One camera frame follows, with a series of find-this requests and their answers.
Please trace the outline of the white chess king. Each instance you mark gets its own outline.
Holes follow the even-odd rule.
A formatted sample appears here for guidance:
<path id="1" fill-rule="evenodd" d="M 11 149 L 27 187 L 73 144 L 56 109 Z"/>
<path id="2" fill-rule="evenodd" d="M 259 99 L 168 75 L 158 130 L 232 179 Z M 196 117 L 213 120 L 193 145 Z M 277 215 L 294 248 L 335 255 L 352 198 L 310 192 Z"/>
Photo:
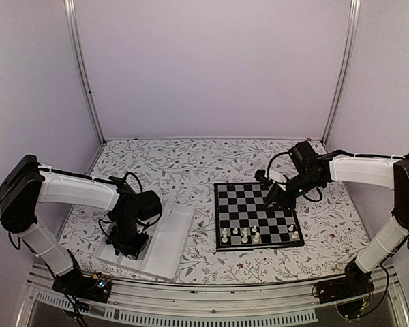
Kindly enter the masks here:
<path id="1" fill-rule="evenodd" d="M 259 232 L 256 232 L 256 233 L 252 236 L 252 242 L 253 242 L 254 244 L 260 242 L 260 233 L 259 233 Z"/>

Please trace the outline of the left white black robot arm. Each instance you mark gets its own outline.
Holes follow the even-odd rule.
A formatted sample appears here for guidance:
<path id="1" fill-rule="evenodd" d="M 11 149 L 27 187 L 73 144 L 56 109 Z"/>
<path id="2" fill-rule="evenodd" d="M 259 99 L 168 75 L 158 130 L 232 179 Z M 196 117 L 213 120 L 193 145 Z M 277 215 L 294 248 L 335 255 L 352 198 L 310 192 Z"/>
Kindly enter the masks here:
<path id="1" fill-rule="evenodd" d="M 41 224 L 35 209 L 41 203 L 89 206 L 107 212 L 113 225 L 105 234 L 108 244 L 123 255 L 137 258 L 147 245 L 152 218 L 162 216 L 162 202 L 154 191 L 134 191 L 126 172 L 122 177 L 98 178 L 42 165 L 25 155 L 0 185 L 0 223 L 17 235 L 51 269 L 52 275 L 74 296 L 87 288 L 104 287 L 100 276 L 86 277 L 74 256 Z"/>

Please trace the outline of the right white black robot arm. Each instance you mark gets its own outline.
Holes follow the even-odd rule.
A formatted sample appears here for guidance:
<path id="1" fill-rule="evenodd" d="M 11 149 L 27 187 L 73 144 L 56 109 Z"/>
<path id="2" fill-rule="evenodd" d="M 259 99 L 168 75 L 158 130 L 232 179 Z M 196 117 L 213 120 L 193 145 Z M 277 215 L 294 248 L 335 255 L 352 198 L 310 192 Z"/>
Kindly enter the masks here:
<path id="1" fill-rule="evenodd" d="M 289 156 L 296 175 L 286 178 L 267 166 L 257 170 L 255 179 L 270 186 L 265 204 L 294 209 L 297 199 L 330 183 L 359 185 L 390 193 L 391 213 L 369 243 L 347 263 L 339 291 L 353 297 L 364 288 L 365 278 L 385 260 L 393 257 L 409 238 L 409 153 L 379 155 L 335 150 L 317 153 L 308 141 L 283 152 Z"/>

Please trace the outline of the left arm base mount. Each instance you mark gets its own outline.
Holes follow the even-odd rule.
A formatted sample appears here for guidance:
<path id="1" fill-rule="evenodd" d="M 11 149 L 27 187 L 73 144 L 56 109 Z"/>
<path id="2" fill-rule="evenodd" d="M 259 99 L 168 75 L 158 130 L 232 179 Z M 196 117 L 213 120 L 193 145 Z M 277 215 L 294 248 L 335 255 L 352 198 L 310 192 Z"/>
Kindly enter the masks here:
<path id="1" fill-rule="evenodd" d="M 112 289 L 112 279 L 98 272 L 86 276 L 81 272 L 69 272 L 56 276 L 52 289 L 75 298 L 107 303 Z"/>

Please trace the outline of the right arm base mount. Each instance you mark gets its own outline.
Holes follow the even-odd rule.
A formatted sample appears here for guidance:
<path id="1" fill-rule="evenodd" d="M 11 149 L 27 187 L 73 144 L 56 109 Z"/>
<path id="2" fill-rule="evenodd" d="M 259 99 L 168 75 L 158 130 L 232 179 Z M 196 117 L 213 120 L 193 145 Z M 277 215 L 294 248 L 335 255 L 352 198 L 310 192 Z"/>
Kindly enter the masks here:
<path id="1" fill-rule="evenodd" d="M 374 284 L 371 277 L 340 277 L 319 281 L 312 288 L 312 296 L 320 304 L 334 302 L 337 312 L 347 320 L 360 318 L 372 300 Z"/>

